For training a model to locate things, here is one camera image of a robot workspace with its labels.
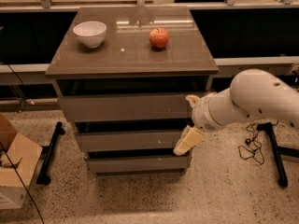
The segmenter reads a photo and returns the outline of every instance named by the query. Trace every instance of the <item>cardboard box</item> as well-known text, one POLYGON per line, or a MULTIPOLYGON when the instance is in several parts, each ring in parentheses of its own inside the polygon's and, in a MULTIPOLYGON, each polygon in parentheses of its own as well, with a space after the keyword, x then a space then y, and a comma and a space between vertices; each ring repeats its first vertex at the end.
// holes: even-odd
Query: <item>cardboard box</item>
MULTIPOLYGON (((17 171, 25 186, 29 188, 42 147, 17 133, 11 123, 1 114, 0 141, 5 149, 8 149, 7 154, 13 163, 17 163, 21 159, 17 171)), ((0 209, 21 208, 26 194, 15 170, 0 168, 0 209)))

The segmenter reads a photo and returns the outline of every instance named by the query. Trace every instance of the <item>drawer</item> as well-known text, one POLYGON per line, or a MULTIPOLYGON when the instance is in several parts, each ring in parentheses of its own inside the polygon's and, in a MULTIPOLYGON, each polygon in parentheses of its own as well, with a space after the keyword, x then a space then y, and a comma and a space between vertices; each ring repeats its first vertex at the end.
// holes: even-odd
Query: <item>drawer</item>
POLYGON ((82 152, 173 148, 191 119, 152 119, 76 123, 82 152))
POLYGON ((87 164, 93 173, 109 174, 185 170, 190 166, 191 159, 191 154, 185 156, 153 155, 144 157, 88 159, 87 164))
POLYGON ((173 119, 191 116, 186 94, 60 97, 59 103, 70 122, 173 119))

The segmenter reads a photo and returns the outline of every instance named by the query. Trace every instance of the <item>black metal leg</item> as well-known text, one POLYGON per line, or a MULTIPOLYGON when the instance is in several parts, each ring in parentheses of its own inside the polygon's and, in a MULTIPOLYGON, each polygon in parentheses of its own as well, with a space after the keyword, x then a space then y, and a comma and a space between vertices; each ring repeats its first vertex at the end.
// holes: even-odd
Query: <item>black metal leg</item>
POLYGON ((273 131, 272 123, 259 124, 257 127, 257 130, 265 131, 268 134, 270 141, 271 141, 275 162, 276 162, 277 168, 278 168, 278 173, 279 173, 278 184, 281 187, 288 187, 288 178, 287 178, 287 175, 284 170, 284 166, 283 166, 283 163, 282 163, 282 160, 280 157, 279 146, 278 146, 277 139, 276 139, 274 131, 273 131))
POLYGON ((50 161, 51 161, 52 155, 54 153, 57 139, 58 139, 59 135, 63 135, 63 134, 64 134, 63 124, 61 122, 58 122, 56 124, 56 128, 53 133, 53 136, 50 140, 50 145, 49 145, 49 147, 47 147, 46 158, 43 162, 40 173, 38 175, 38 178, 36 181, 37 184, 48 185, 50 183, 50 177, 47 175, 47 171, 50 166, 50 161))

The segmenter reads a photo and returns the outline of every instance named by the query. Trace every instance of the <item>black metal stand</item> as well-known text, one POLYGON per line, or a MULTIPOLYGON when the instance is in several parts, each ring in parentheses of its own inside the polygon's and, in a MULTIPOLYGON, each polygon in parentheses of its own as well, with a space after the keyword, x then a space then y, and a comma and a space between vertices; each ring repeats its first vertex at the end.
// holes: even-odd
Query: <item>black metal stand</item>
POLYGON ((270 138, 271 146, 273 149, 275 162, 276 162, 277 168, 278 168, 278 173, 279 173, 278 184, 281 187, 287 187, 288 186, 288 178, 287 178, 286 172, 284 170, 284 166, 283 166, 282 159, 281 159, 280 155, 286 155, 286 156, 299 158, 299 150, 293 149, 293 148, 288 148, 288 147, 279 147, 278 143, 277 143, 277 139, 276 139, 274 131, 273 131, 273 125, 270 122, 259 124, 257 127, 257 130, 265 131, 268 134, 268 136, 270 138))
POLYGON ((65 131, 63 128, 63 124, 61 122, 58 122, 56 124, 56 128, 53 133, 53 136, 50 140, 50 145, 48 147, 43 148, 43 153, 46 154, 46 158, 43 162, 40 173, 38 175, 38 178, 36 181, 37 184, 48 185, 50 183, 50 177, 47 175, 47 171, 50 166, 50 161, 51 161, 52 155, 54 153, 54 149, 55 149, 58 137, 59 137, 59 135, 64 135, 64 134, 65 134, 65 131))

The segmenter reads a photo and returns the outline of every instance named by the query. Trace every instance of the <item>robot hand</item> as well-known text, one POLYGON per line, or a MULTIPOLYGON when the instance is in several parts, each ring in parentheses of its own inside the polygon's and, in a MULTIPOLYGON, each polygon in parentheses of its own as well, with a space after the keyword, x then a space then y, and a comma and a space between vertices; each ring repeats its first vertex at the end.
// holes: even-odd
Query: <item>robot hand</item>
POLYGON ((182 155, 229 123, 277 119, 299 131, 299 93, 268 72, 250 69, 236 75, 230 88, 203 98, 189 95, 194 127, 187 127, 174 152, 182 155))

